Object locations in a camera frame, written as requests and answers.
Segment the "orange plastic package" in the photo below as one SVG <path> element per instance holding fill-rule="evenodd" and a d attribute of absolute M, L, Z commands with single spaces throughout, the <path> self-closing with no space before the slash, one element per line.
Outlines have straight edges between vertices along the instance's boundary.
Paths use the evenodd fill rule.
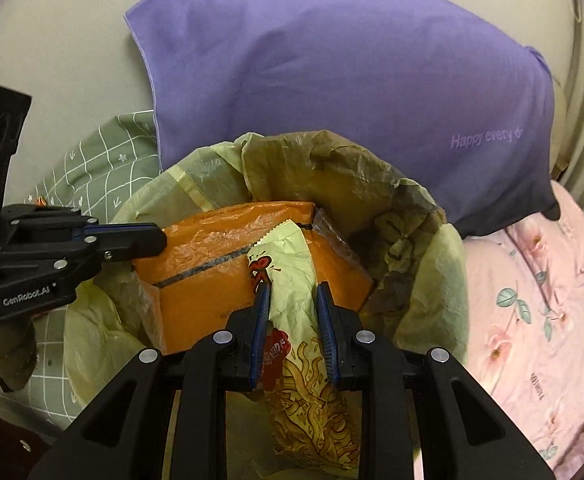
<path fill-rule="evenodd" d="M 304 233 L 318 280 L 334 300 L 361 309 L 373 280 L 330 219 L 309 202 L 255 202 L 202 212 L 164 230 L 166 248 L 137 259 L 135 270 L 155 300 L 158 347 L 187 350 L 226 326 L 231 312 L 249 307 L 254 289 L 247 253 L 267 232 L 292 220 Z"/>

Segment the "yellow noodle snack bag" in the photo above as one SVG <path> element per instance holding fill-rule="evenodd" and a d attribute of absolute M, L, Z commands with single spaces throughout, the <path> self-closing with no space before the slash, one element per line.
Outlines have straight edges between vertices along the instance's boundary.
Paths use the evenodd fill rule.
<path fill-rule="evenodd" d="M 303 465 L 354 470 L 360 437 L 328 378 L 315 309 L 317 274 L 301 228 L 286 220 L 247 254 L 256 285 L 271 285 L 260 385 L 278 451 Z"/>

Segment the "yellow-green trash bag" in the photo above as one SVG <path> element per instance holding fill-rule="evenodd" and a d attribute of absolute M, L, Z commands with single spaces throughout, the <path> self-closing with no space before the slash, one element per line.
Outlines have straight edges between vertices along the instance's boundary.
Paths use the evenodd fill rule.
<path fill-rule="evenodd" d="M 321 283 L 398 347 L 468 345 L 465 257 L 426 188 L 327 130 L 198 148 L 143 182 L 115 214 L 167 234 L 162 255 L 111 264 L 79 286 L 64 368 L 91 401 L 140 349 L 189 349 L 271 287 L 263 371 L 229 399 L 234 478 L 353 478 L 361 401 L 329 381 L 315 310 Z"/>

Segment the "pink floral blanket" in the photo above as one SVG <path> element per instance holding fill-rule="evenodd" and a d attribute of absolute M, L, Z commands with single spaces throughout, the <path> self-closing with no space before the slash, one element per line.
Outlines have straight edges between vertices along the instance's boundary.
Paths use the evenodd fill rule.
<path fill-rule="evenodd" d="M 584 212 L 552 185 L 561 217 L 532 214 L 464 240 L 467 369 L 559 479 L 584 464 Z"/>

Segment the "purple pillow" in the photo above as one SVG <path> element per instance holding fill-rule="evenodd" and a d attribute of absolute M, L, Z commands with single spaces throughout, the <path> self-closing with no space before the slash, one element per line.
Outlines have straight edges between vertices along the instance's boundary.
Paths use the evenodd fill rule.
<path fill-rule="evenodd" d="M 164 166 L 329 130 L 424 185 L 462 235 L 560 215 L 549 67 L 448 0 L 141 0 L 125 18 Z"/>

